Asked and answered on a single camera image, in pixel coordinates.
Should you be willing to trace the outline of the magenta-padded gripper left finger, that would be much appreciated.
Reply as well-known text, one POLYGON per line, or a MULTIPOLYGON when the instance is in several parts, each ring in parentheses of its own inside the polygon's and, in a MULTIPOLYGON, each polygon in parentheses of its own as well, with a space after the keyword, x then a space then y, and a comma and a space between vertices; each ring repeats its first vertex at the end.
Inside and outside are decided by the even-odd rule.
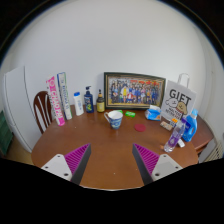
POLYGON ((42 169, 79 185, 90 155, 91 144, 88 143, 66 155, 56 154, 42 169))

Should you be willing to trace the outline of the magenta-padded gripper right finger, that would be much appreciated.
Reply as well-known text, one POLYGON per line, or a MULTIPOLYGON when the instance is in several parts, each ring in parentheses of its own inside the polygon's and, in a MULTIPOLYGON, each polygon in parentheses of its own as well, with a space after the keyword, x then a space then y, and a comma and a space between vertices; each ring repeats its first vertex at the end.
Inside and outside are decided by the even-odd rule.
POLYGON ((158 155, 136 143, 133 144, 132 154, 145 185, 182 169, 168 154, 158 155))

